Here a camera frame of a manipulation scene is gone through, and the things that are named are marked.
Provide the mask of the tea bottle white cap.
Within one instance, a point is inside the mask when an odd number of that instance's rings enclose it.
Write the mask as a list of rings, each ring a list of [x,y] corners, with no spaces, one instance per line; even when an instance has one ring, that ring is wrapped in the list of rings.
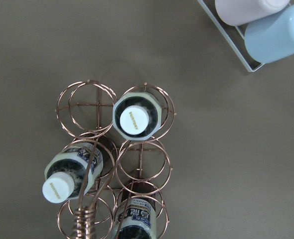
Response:
[[[144,141],[161,127],[162,110],[149,92],[127,92],[113,106],[113,127],[127,140]]]

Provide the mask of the light blue cup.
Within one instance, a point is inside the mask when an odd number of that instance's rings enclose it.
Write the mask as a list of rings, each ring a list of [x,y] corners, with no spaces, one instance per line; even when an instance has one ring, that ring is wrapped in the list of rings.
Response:
[[[294,54],[294,4],[278,13],[250,22],[245,47],[257,62],[271,63]]]

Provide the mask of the copper wire bottle basket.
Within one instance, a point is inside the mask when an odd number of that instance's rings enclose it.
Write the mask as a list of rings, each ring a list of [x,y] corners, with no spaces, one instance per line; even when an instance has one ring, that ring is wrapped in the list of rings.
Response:
[[[127,92],[149,92],[160,103],[161,127],[144,141],[124,139],[113,127],[113,106]],[[56,117],[72,136],[73,144],[89,142],[103,155],[103,170],[94,185],[88,183],[92,151],[78,199],[61,203],[57,226],[66,239],[112,239],[114,221],[124,190],[155,200],[156,239],[169,224],[162,190],[168,184],[172,163],[161,138],[173,125],[176,115],[173,101],[162,88],[148,83],[126,90],[120,97],[112,88],[93,80],[75,82],[66,87],[56,103]]]

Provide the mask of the pink cup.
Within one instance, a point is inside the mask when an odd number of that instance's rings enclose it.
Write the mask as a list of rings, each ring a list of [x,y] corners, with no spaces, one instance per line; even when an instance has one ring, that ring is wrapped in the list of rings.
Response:
[[[272,15],[284,9],[289,0],[215,0],[220,19],[231,26],[238,26]]]

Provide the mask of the white cup rack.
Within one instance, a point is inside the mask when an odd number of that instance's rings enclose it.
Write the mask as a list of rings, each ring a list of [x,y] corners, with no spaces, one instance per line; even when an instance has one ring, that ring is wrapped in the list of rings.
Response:
[[[220,19],[213,0],[198,0],[198,3],[248,72],[256,72],[265,65],[265,63],[254,60],[246,50],[244,35],[247,24],[240,26],[227,25]]]

